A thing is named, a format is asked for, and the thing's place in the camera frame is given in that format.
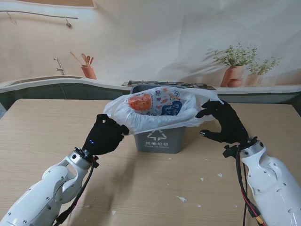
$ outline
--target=plastic bag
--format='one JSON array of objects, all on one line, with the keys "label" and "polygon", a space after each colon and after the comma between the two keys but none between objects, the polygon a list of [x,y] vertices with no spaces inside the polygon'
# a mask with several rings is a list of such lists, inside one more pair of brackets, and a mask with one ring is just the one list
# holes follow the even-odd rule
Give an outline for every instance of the plastic bag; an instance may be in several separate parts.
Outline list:
[{"label": "plastic bag", "polygon": [[206,89],[180,89],[155,87],[139,93],[123,95],[109,102],[104,114],[118,124],[126,125],[130,134],[139,134],[159,129],[199,126],[213,116],[197,119],[208,100],[220,101],[218,96]]}]

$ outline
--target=gray trash can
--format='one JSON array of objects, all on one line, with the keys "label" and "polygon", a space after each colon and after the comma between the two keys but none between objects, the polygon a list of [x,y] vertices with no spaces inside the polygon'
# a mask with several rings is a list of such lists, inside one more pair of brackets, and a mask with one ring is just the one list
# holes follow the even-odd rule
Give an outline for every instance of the gray trash can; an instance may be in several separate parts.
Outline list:
[{"label": "gray trash can", "polygon": [[[131,94],[159,87],[160,85],[137,85]],[[184,86],[171,86],[185,89]],[[154,130],[135,135],[137,149],[141,152],[171,153],[176,154],[181,150],[181,144],[186,127],[174,129]]]}]

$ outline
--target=plant pot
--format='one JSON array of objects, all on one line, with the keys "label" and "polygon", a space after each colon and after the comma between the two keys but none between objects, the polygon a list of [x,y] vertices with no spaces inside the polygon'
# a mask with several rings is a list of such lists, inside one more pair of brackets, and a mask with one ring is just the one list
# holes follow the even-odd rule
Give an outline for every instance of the plant pot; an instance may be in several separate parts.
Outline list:
[{"label": "plant pot", "polygon": [[240,87],[243,84],[243,79],[230,79],[227,83],[228,87]]},{"label": "plant pot", "polygon": [[91,66],[82,65],[81,69],[83,70],[83,73],[85,74],[85,77],[88,79],[97,79],[96,75],[94,73],[94,70]]},{"label": "plant pot", "polygon": [[240,79],[244,72],[244,66],[231,66],[229,67],[224,74],[222,79],[221,87],[227,87],[230,79]]},{"label": "plant pot", "polygon": [[250,74],[248,75],[245,86],[260,86],[263,79],[263,75]]}]

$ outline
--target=wall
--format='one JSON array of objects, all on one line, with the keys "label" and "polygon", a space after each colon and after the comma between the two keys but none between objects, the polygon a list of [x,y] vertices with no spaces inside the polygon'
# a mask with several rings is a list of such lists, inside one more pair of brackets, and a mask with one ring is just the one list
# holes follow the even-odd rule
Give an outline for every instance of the wall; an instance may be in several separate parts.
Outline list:
[{"label": "wall", "polygon": [[276,84],[301,84],[299,0],[97,0],[96,9],[0,2],[3,10],[74,16],[60,18],[0,13],[0,82],[59,75],[58,57],[69,75],[81,75],[70,55],[94,56],[97,78],[206,82],[220,86],[226,67],[213,50],[241,42],[259,57],[282,57],[266,76]]}]

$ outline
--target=orange utensil holder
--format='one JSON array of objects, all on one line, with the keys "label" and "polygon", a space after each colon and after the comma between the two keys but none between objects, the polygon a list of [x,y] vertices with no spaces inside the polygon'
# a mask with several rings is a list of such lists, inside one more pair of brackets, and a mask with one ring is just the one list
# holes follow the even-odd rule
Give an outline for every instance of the orange utensil holder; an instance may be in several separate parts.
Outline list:
[{"label": "orange utensil holder", "polygon": [[91,66],[81,65],[81,69],[88,79],[97,79],[94,70]]}]

